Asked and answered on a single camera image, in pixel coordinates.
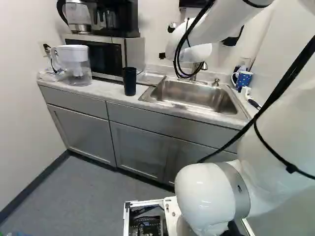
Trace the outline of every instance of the cabinet door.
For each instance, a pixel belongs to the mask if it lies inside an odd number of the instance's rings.
[[[176,174],[181,168],[195,164],[201,158],[213,153],[216,149],[191,142],[174,139],[170,144],[170,152],[167,158],[164,182],[174,184]],[[230,152],[221,152],[210,158],[207,162],[224,162],[237,159],[237,155]]]
[[[110,122],[117,166],[163,181],[171,138]]]
[[[52,105],[48,109],[68,149],[116,166],[108,121]]]

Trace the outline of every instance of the faucet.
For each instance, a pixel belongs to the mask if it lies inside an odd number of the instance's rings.
[[[212,85],[212,86],[219,87],[219,81],[220,81],[220,79],[215,78],[215,81],[214,81],[211,85]]]
[[[191,72],[195,72],[195,70],[200,66],[200,63],[199,62],[194,62],[193,65],[192,65],[192,69],[191,69]],[[203,62],[202,64],[202,68],[201,70],[208,70],[208,64],[206,62]],[[191,82],[196,82],[196,79],[197,79],[197,74],[191,76],[188,80],[187,79],[178,79],[178,80],[182,80],[182,81],[191,81]]]

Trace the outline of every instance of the coffee maker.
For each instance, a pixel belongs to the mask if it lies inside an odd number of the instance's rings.
[[[92,34],[111,37],[140,37],[138,0],[85,0]]]

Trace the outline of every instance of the drawer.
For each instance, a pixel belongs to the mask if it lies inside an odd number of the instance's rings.
[[[191,141],[212,148],[221,148],[238,133],[238,130],[234,129],[111,102],[107,102],[107,108],[109,119],[111,121]],[[237,143],[234,143],[226,150],[236,153]]]
[[[91,97],[39,86],[48,104],[68,108],[91,116],[108,119],[106,102]]]

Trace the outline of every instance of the faucet handle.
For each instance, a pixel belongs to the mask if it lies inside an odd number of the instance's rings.
[[[220,79],[219,78],[215,78],[215,81],[212,83],[212,86],[219,86],[219,81]]]

